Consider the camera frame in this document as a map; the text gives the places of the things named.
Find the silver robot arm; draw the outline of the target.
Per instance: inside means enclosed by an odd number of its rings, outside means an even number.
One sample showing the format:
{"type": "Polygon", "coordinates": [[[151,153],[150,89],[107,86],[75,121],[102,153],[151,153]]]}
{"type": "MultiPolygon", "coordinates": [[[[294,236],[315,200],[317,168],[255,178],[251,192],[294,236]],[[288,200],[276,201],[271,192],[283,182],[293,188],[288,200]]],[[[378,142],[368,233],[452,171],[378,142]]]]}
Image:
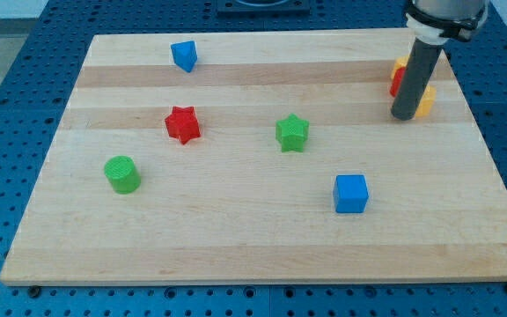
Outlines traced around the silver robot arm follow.
{"type": "Polygon", "coordinates": [[[418,40],[442,46],[449,39],[469,42],[484,26],[489,0],[407,0],[407,27],[418,40]]]}

